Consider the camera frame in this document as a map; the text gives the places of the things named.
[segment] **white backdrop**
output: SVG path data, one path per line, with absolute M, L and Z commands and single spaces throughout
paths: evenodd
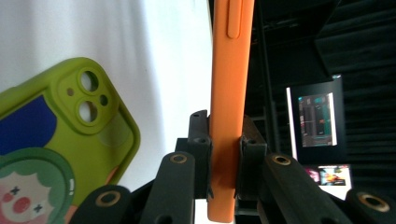
M 206 0 L 0 1 L 0 91 L 68 58 L 97 61 L 140 128 L 120 181 L 134 190 L 187 137 L 190 114 L 210 109 L 210 27 Z M 195 223 L 209 223 L 198 204 Z

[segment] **screen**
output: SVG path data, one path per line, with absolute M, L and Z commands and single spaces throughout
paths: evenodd
M 332 92 L 298 98 L 303 147 L 336 146 Z
M 348 164 L 310 165 L 304 168 L 322 190 L 339 199 L 344 200 L 347 192 L 352 189 L 350 166 Z

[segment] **camera cutout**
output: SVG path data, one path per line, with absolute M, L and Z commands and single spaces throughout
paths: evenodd
M 107 97 L 105 95 L 101 95 L 99 97 L 99 101 L 100 101 L 100 104 L 103 105 L 103 106 L 108 104 L 108 99 L 107 99 Z
M 98 117 L 98 109 L 91 101 L 85 101 L 79 105 L 79 116 L 88 123 L 94 122 Z
M 81 75 L 81 85 L 86 91 L 96 91 L 99 86 L 99 81 L 94 73 L 86 71 Z
M 72 88 L 68 88 L 66 90 L 66 93 L 67 93 L 68 96 L 73 96 L 74 95 L 74 90 Z

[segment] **green phone case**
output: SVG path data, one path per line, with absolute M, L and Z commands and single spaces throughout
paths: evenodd
M 67 222 L 90 192 L 120 180 L 139 143 L 93 60 L 66 60 L 2 92 L 0 223 Z

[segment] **phone case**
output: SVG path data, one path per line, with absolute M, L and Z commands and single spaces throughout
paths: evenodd
M 242 136 L 254 1 L 217 0 L 213 24 L 213 74 L 209 135 L 213 142 L 207 215 L 232 222 Z
M 0 223 L 67 223 L 89 193 L 119 181 L 139 143 L 93 60 L 66 60 L 2 92 Z

